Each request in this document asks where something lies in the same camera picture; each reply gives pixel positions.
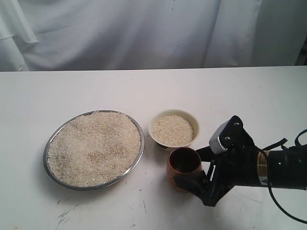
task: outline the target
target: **cup rim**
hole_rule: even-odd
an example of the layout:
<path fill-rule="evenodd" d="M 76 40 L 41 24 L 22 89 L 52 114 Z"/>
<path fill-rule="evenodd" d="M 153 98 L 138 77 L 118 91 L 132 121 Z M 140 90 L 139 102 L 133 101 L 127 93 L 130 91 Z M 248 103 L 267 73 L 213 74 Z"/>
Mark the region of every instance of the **cup rim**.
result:
<path fill-rule="evenodd" d="M 158 140 L 152 135 L 152 130 L 149 130 L 149 126 L 148 126 L 148 133 L 149 133 L 149 135 L 151 136 L 151 138 L 152 138 L 155 142 L 157 142 L 158 144 L 160 144 L 160 145 L 162 145 L 162 146 L 165 146 L 165 147 L 167 147 L 167 148 L 176 148 L 176 149 L 179 149 L 179 148 L 184 148 L 184 147 L 187 147 L 187 146 L 191 145 L 191 144 L 197 139 L 197 137 L 198 137 L 198 135 L 199 135 L 199 133 L 200 133 L 200 125 L 199 125 L 199 123 L 198 123 L 198 120 L 197 120 L 192 114 L 190 114 L 190 113 L 188 113 L 188 112 L 186 112 L 186 111 L 183 111 L 183 110 L 180 110 L 180 109 L 165 109 L 165 110 L 163 110 L 163 111 L 160 111 L 160 112 L 156 113 L 156 114 L 150 119 L 149 125 L 152 124 L 153 119 L 154 119 L 158 114 L 165 113 L 165 112 L 167 112 L 167 111 L 182 112 L 182 113 L 186 113 L 186 114 L 188 114 L 189 116 L 193 117 L 193 119 L 195 119 L 196 124 L 197 124 L 197 126 L 198 126 L 198 134 L 197 134 L 196 136 L 194 136 L 194 137 L 193 137 L 193 140 L 190 141 L 190 142 L 187 143 L 187 144 L 178 145 L 178 146 L 176 146 L 176 145 L 167 145 L 167 144 L 164 144 L 164 143 L 158 141 Z"/>
<path fill-rule="evenodd" d="M 194 171 L 191 171 L 191 172 L 179 172 L 179 171 L 177 171 L 176 169 L 173 168 L 173 166 L 172 166 L 172 164 L 171 164 L 171 162 L 170 162 L 170 157 L 171 157 L 171 155 L 172 155 L 173 152 L 175 152 L 176 150 L 181 150 L 181 149 L 193 150 L 194 153 L 196 153 L 196 155 L 198 156 L 198 158 L 199 158 L 199 160 L 200 160 L 200 163 L 199 163 L 198 167 L 197 167 Z M 201 165 L 201 157 L 200 157 L 200 155 L 197 153 L 196 150 L 194 150 L 194 149 L 192 149 L 192 148 L 189 148 L 189 147 L 181 147 L 181 148 L 174 149 L 173 151 L 171 151 L 171 153 L 168 155 L 167 163 L 168 163 L 169 167 L 170 167 L 172 170 L 174 170 L 175 172 L 177 172 L 177 173 L 179 173 L 179 174 L 183 174 L 183 175 L 188 175 L 188 174 L 192 174 L 192 173 L 194 173 L 194 172 L 196 172 L 196 171 L 198 170 L 199 166 Z"/>

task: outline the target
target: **table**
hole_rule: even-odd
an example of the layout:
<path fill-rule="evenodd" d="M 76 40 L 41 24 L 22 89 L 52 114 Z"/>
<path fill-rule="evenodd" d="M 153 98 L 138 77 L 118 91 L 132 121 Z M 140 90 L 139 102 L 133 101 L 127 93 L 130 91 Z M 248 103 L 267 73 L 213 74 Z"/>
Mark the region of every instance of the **table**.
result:
<path fill-rule="evenodd" d="M 260 148 L 284 137 L 292 146 L 307 127 L 306 86 L 307 67 L 0 73 L 0 229 L 306 229 L 275 206 L 266 188 L 235 187 L 216 207 L 175 192 L 165 180 L 167 153 L 147 131 L 155 113 L 177 108 L 199 121 L 194 149 L 207 146 L 232 115 Z M 45 144 L 67 120 L 99 109 L 138 121 L 144 155 L 114 186 L 62 188 L 44 171 Z M 287 211 L 307 219 L 306 191 L 273 192 Z"/>

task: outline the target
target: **uncooked white rice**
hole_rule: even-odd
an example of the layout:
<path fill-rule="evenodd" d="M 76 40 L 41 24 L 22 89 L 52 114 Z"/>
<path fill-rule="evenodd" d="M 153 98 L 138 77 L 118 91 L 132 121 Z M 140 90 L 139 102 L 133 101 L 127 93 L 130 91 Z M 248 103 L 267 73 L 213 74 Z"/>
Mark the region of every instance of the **uncooked white rice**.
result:
<path fill-rule="evenodd" d="M 55 136 L 48 150 L 48 164 L 66 184 L 99 185 L 122 175 L 133 164 L 140 152 L 140 139 L 125 114 L 80 116 Z"/>
<path fill-rule="evenodd" d="M 191 124 L 178 115 L 162 117 L 153 127 L 153 136 L 168 146 L 182 146 L 194 138 Z"/>

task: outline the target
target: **white bowl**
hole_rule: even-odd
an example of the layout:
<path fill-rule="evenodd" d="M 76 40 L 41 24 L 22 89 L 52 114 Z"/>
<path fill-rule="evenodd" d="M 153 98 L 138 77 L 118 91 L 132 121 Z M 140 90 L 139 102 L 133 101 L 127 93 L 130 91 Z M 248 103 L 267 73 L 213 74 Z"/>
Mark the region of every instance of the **white bowl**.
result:
<path fill-rule="evenodd" d="M 180 146 L 170 146 L 170 145 L 166 145 L 166 144 L 158 141 L 156 138 L 154 138 L 153 129 L 154 129 L 154 126 L 157 123 L 157 121 L 160 120 L 162 117 L 172 116 L 172 115 L 178 115 L 180 117 L 183 117 L 192 126 L 193 131 L 194 131 L 194 138 L 190 143 L 187 143 L 186 145 L 180 145 Z M 153 118 L 150 120 L 149 125 L 148 125 L 149 135 L 158 144 L 158 146 L 160 148 L 162 148 L 163 150 L 168 151 L 168 152 L 171 152 L 171 151 L 178 149 L 178 148 L 181 148 L 181 147 L 187 147 L 190 144 L 192 144 L 195 141 L 195 139 L 197 138 L 199 131 L 200 131 L 200 128 L 199 128 L 199 125 L 198 125 L 196 118 L 193 117 L 191 114 L 185 112 L 185 111 L 181 111 L 181 110 L 177 110 L 177 109 L 168 109 L 168 110 L 164 110 L 164 111 L 157 113 L 155 116 L 153 116 Z"/>

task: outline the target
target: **bowl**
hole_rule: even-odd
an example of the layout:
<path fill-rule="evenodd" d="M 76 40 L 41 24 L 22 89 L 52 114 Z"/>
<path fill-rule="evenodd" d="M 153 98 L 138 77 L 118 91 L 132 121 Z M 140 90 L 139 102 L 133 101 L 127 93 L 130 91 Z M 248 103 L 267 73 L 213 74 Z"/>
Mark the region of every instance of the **bowl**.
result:
<path fill-rule="evenodd" d="M 44 163 L 44 168 L 47 172 L 47 174 L 51 177 L 52 180 L 54 180 L 56 183 L 62 185 L 63 187 L 66 187 L 68 189 L 71 189 L 71 190 L 77 190 L 77 191 L 90 191 L 90 190 L 96 190 L 96 189 L 100 189 L 100 188 L 105 188 L 105 187 L 108 187 L 112 184 L 115 184 L 116 182 L 120 181 L 122 178 L 124 178 L 125 176 L 127 176 L 133 169 L 134 167 L 137 165 L 137 163 L 140 161 L 141 159 L 141 156 L 143 154 L 143 151 L 144 151 L 144 147 L 145 147 L 145 138 L 144 138 L 144 134 L 143 134 L 143 131 L 142 131 L 142 128 L 140 127 L 140 125 L 130 116 L 126 115 L 134 124 L 135 126 L 137 127 L 138 131 L 139 131 L 139 134 L 140 134 L 140 138 L 141 138 L 141 146 L 140 146 L 140 152 L 138 154 L 138 156 L 136 157 L 135 161 L 133 162 L 133 164 L 120 176 L 118 176 L 117 178 L 111 180 L 111 181 L 108 181 L 108 182 L 105 182 L 103 184 L 99 184 L 99 185 L 95 185 L 95 186 L 88 186 L 88 187 L 78 187 L 78 186 L 72 186 L 70 184 L 66 184 L 62 181 L 60 181 L 54 174 L 53 172 L 50 170 L 50 167 L 49 167 L 49 164 L 48 164 L 48 150 L 49 150 L 49 147 L 50 147 L 50 144 L 52 142 L 52 140 L 54 139 L 54 137 L 72 120 L 76 119 L 77 117 L 80 117 L 80 116 L 86 116 L 86 115 L 90 115 L 90 114 L 93 114 L 93 113 L 100 113 L 100 112 L 104 112 L 104 113 L 121 113 L 121 112 L 118 112 L 118 111 L 113 111 L 113 110 L 96 110 L 96 111 L 91 111 L 91 112 L 88 112 L 88 113 L 85 113 L 85 114 L 81 114 L 81 115 L 78 115 L 74 118 L 72 118 L 71 120 L 65 122 L 63 125 L 61 125 L 51 136 L 51 138 L 49 139 L 49 141 L 47 142 L 46 144 L 46 147 L 45 147 L 45 150 L 44 150 L 44 155 L 43 155 L 43 163 Z"/>
<path fill-rule="evenodd" d="M 186 119 L 190 123 L 190 125 L 192 126 L 193 131 L 194 131 L 194 137 L 193 137 L 193 140 L 191 142 L 189 142 L 185 145 L 180 145 L 180 146 L 170 146 L 170 145 L 166 145 L 166 144 L 158 141 L 154 137 L 153 129 L 154 129 L 154 126 L 157 123 L 157 121 L 160 120 L 162 117 L 171 116 L 171 115 L 178 115 L 180 117 L 183 117 L 184 119 Z M 182 111 L 182 110 L 168 109 L 168 110 L 161 111 L 161 112 L 159 112 L 159 113 L 157 113 L 156 115 L 153 116 L 153 118 L 151 119 L 151 121 L 149 122 L 149 125 L 148 125 L 148 132 L 149 132 L 149 135 L 152 137 L 152 139 L 156 142 L 156 144 L 161 149 L 168 151 L 168 152 L 171 152 L 175 149 L 187 147 L 187 146 L 191 145 L 195 141 L 197 136 L 199 135 L 200 128 L 199 128 L 199 125 L 198 125 L 196 118 L 193 117 L 191 114 L 189 114 L 185 111 Z"/>

